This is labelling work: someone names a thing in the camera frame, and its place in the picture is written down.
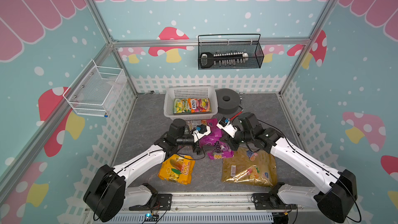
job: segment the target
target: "white wire mesh basket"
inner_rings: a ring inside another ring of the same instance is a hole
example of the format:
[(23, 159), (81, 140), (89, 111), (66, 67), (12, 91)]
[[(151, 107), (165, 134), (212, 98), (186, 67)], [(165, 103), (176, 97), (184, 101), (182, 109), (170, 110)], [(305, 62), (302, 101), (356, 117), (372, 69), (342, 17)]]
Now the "white wire mesh basket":
[(126, 74), (121, 68), (94, 66), (80, 81), (76, 89), (66, 97), (71, 86), (64, 92), (63, 97), (76, 114), (108, 117), (126, 85)]
[[(209, 98), (211, 111), (202, 112), (173, 112), (174, 99), (202, 99)], [(166, 90), (166, 97), (164, 98), (163, 106), (164, 116), (175, 120), (176, 118), (181, 118), (186, 121), (190, 120), (201, 120), (201, 119), (211, 119), (218, 112), (217, 96), (214, 87), (212, 86), (196, 86), (196, 87), (169, 87)]]

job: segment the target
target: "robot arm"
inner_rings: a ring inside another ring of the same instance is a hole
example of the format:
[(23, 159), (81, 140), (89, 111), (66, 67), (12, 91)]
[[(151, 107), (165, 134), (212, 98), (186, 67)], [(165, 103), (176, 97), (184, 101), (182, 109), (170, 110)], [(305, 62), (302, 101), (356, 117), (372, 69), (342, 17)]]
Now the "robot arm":
[(348, 170), (340, 172), (329, 167), (292, 144), (284, 135), (273, 128), (263, 129), (256, 116), (250, 112), (240, 115), (243, 131), (234, 127), (229, 119), (222, 118), (217, 127), (228, 135), (223, 137), (232, 150), (242, 142), (253, 143), (287, 162), (307, 177), (315, 187), (296, 187), (278, 183), (270, 192), (271, 202), (298, 204), (318, 208), (335, 222), (343, 223), (357, 199), (356, 178)]

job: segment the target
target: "candy bag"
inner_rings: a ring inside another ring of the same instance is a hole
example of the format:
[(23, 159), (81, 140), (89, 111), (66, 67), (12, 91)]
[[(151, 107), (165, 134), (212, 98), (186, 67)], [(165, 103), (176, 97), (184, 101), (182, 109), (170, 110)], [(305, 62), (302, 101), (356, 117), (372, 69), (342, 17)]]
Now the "candy bag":
[(181, 184), (190, 184), (192, 180), (192, 170), (195, 165), (194, 160), (188, 160), (174, 154), (162, 163), (158, 177), (162, 180), (177, 182)]
[(239, 147), (234, 157), (223, 160), (221, 181), (273, 187), (278, 182), (275, 157)]

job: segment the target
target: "gold candy bag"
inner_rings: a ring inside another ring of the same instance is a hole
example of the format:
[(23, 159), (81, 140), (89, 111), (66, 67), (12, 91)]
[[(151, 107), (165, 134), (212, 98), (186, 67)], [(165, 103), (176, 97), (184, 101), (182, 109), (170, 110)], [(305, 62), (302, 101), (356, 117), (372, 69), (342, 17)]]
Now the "gold candy bag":
[(221, 181), (273, 187), (278, 182), (275, 157), (239, 147), (234, 157), (223, 159)]
[(191, 183), (194, 165), (194, 160), (188, 160), (174, 154), (162, 163), (158, 177), (162, 180), (187, 185)]

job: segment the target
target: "black cable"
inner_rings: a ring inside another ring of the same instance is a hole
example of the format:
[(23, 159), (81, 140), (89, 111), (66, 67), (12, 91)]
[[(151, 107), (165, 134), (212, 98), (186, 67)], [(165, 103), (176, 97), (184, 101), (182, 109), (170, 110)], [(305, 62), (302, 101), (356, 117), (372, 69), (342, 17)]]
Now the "black cable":
[[(268, 124), (268, 123), (266, 123), (266, 122), (264, 122), (264, 121), (261, 121), (261, 120), (258, 120), (258, 121), (263, 122), (263, 123), (269, 125), (270, 127), (274, 128), (274, 129), (276, 129), (276, 130), (278, 130), (279, 132), (281, 132), (281, 134), (282, 134), (284, 137), (286, 137), (286, 135), (283, 134), (283, 132), (282, 132), (281, 130), (279, 130), (278, 128), (276, 128), (276, 127), (274, 127), (274, 126), (272, 126), (272, 125), (270, 125), (270, 124)], [(320, 166), (319, 164), (315, 163), (314, 161), (312, 161), (312, 160), (309, 159), (308, 157), (304, 156), (304, 155), (301, 154), (300, 152), (297, 152), (296, 149), (293, 147), (293, 145), (287, 140), (287, 138), (286, 138), (286, 141), (287, 141), (287, 143), (291, 146), (291, 148), (292, 148), (297, 154), (301, 155), (302, 157), (304, 157), (305, 159), (307, 159), (307, 160), (310, 161), (311, 163), (315, 164), (316, 166), (320, 167), (322, 170), (324, 170), (324, 171), (326, 171), (327, 173), (329, 173), (330, 175), (332, 175), (334, 178), (336, 178), (336, 179), (341, 183), (341, 185), (343, 185), (343, 186), (346, 188), (347, 192), (350, 194), (352, 200), (354, 201), (355, 206), (357, 207), (358, 214), (359, 214), (359, 221), (353, 220), (353, 219), (351, 219), (350, 217), (347, 217), (347, 218), (349, 218), (349, 219), (350, 219), (351, 221), (353, 221), (353, 222), (360, 223), (360, 222), (362, 221), (361, 211), (359, 210), (358, 204), (357, 204), (357, 202), (356, 202), (354, 196), (353, 196), (353, 195), (351, 194), (351, 192), (348, 190), (348, 188), (346, 187), (346, 185), (345, 185), (340, 179), (338, 179), (335, 175), (333, 175), (330, 171), (328, 171), (328, 170), (325, 169), (324, 167)]]

